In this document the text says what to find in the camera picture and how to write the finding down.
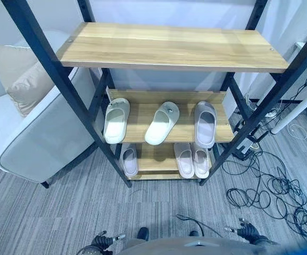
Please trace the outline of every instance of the white wall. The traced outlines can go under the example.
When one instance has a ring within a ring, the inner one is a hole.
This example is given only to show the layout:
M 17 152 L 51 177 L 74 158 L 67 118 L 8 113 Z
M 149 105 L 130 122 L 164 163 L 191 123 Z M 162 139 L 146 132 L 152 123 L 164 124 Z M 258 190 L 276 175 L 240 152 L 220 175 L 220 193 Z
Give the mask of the white wall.
M 90 0 L 96 21 L 181 27 L 244 29 L 254 0 Z M 287 60 L 297 41 L 307 37 L 307 0 L 269 0 L 257 30 Z M 117 88 L 146 90 L 219 90 L 225 73 L 112 69 Z M 273 82 L 269 74 L 237 73 L 235 79 L 252 98 Z M 236 108 L 228 93 L 228 116 Z
M 28 0 L 43 30 L 71 33 L 83 21 L 77 0 Z M 13 45 L 22 35 L 0 1 L 0 44 Z

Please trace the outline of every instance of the shoe rack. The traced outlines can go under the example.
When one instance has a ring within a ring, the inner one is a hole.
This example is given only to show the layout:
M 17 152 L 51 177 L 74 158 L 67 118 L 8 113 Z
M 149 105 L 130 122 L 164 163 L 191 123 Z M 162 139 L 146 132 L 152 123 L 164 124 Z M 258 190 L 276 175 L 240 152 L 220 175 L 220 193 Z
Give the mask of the shoe rack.
M 131 103 L 123 142 L 137 144 L 140 173 L 134 179 L 139 180 L 179 178 L 173 143 L 194 141 L 194 106 L 201 100 L 212 103 L 218 114 L 216 143 L 212 148 L 215 162 L 212 163 L 209 177 L 200 181 L 200 185 L 204 185 L 307 68 L 307 42 L 288 64 L 255 30 L 267 0 L 256 0 L 245 30 L 96 23 L 89 2 L 77 0 L 84 22 L 56 54 L 27 0 L 1 1 L 61 94 L 128 187 L 132 186 L 132 182 L 126 178 L 118 162 L 121 146 L 117 146 L 113 153 L 101 131 L 95 128 L 95 115 L 106 87 L 109 88 L 111 99 L 124 97 Z M 69 72 L 75 66 L 102 68 L 103 74 L 100 81 L 96 82 L 96 92 L 90 106 L 82 102 L 68 79 Z M 227 74 L 218 92 L 178 92 L 178 87 L 173 89 L 174 92 L 121 91 L 115 89 L 108 68 L 215 71 Z M 253 113 L 245 104 L 234 78 L 235 72 L 270 73 L 276 81 L 276 85 Z M 222 105 L 228 88 L 245 121 L 235 136 Z M 165 143 L 149 146 L 144 142 L 145 131 L 158 106 L 167 100 L 178 105 L 180 119 Z M 218 143 L 228 143 L 221 154 Z
M 136 143 L 139 172 L 131 180 L 183 179 L 179 175 L 173 144 L 195 141 L 194 109 L 199 101 L 208 101 L 217 111 L 216 142 L 227 143 L 234 138 L 222 105 L 226 92 L 163 92 L 109 89 L 111 100 L 126 98 L 130 102 L 123 143 Z M 145 141 L 145 133 L 155 111 L 165 101 L 178 105 L 180 116 L 164 143 L 153 146 Z

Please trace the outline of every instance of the lower shelf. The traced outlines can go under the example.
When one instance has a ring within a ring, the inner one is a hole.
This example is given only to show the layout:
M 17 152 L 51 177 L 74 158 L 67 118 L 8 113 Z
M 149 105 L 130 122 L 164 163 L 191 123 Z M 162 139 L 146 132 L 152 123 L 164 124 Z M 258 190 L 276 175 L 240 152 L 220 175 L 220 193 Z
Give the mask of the lower shelf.
M 173 143 L 158 146 L 138 143 L 137 156 L 139 172 L 130 180 L 171 180 L 184 179 L 180 176 L 173 149 Z

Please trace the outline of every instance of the wooden plank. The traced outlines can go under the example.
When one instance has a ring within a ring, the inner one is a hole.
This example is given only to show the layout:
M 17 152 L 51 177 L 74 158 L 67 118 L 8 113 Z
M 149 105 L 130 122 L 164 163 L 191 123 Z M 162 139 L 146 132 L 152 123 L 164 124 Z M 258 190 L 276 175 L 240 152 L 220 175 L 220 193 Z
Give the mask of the wooden plank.
M 111 100 L 115 98 L 126 98 L 132 103 L 162 104 L 166 101 L 175 104 L 197 104 L 199 101 L 208 101 L 212 104 L 222 104 L 226 92 L 213 91 L 190 91 L 190 92 L 166 92 L 166 91 L 134 91 L 134 90 L 108 90 Z
M 283 73 L 256 30 L 82 23 L 57 52 L 64 66 Z
M 152 92 L 110 89 L 109 95 L 112 100 L 123 97 L 130 101 L 130 115 L 128 117 L 126 135 L 123 142 L 145 142 L 145 133 L 153 120 L 155 111 L 165 101 L 177 103 L 180 116 L 177 124 L 173 127 L 164 142 L 193 142 L 195 140 L 194 109 L 196 104 L 179 104 L 178 102 L 190 101 L 197 103 L 200 100 L 218 103 L 213 104 L 217 111 L 215 141 L 230 142 L 234 138 L 234 134 L 221 104 L 225 92 Z
M 180 176 L 180 174 L 137 174 L 134 177 L 128 178 L 129 180 L 133 181 L 140 181 L 140 180 L 190 180 L 190 179 L 198 179 L 197 176 L 195 175 L 194 177 L 190 179 L 185 179 Z
M 147 143 L 138 143 L 137 156 L 139 175 L 179 175 L 175 151 L 172 143 L 164 143 L 158 146 Z
M 123 142 L 145 142 L 145 133 L 151 124 L 155 111 L 161 104 L 131 104 Z M 164 142 L 193 142 L 195 140 L 194 109 L 195 104 L 177 104 L 180 116 Z M 217 111 L 216 142 L 230 142 L 234 134 L 229 125 L 222 105 L 213 105 Z

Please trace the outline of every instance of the sofa leg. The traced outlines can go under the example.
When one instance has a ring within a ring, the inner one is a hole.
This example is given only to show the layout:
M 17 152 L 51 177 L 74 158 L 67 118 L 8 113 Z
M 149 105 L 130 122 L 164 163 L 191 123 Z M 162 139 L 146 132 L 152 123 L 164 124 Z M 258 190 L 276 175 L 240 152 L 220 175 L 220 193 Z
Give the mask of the sofa leg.
M 43 187 L 45 187 L 46 189 L 49 188 L 49 183 L 47 183 L 47 182 L 41 182 L 41 185 L 42 185 Z

